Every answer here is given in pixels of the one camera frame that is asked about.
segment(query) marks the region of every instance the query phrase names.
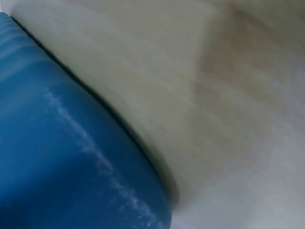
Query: blue object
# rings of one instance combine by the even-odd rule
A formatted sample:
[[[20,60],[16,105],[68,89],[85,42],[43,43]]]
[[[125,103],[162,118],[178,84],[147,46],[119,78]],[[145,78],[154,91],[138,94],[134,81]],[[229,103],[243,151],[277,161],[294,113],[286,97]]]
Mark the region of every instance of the blue object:
[[[0,14],[0,228],[168,229],[141,149],[8,15]]]

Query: blurry background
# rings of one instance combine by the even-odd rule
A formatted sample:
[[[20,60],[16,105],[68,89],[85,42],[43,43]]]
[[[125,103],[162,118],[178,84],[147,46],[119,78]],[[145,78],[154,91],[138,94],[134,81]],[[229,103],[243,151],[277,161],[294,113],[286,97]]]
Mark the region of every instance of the blurry background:
[[[1,1],[144,141],[172,229],[305,226],[303,0]]]

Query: blue plastic container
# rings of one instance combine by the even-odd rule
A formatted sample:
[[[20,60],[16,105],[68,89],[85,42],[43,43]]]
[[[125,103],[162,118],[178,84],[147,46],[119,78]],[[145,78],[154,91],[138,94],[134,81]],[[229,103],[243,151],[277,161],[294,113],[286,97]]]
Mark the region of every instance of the blue plastic container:
[[[113,117],[0,14],[0,228],[168,229],[169,200]]]

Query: beige surface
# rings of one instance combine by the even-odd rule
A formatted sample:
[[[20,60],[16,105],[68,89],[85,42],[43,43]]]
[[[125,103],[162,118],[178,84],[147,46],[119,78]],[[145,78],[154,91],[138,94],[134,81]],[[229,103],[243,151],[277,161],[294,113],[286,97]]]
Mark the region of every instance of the beige surface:
[[[172,229],[301,229],[305,6],[236,2],[26,0],[12,15],[171,171]]]

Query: blue plastic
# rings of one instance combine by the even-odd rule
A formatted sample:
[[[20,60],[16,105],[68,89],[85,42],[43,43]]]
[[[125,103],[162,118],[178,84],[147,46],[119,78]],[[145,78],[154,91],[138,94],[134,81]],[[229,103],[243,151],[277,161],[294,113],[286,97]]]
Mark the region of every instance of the blue plastic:
[[[0,14],[0,228],[168,229],[141,150],[90,94]]]

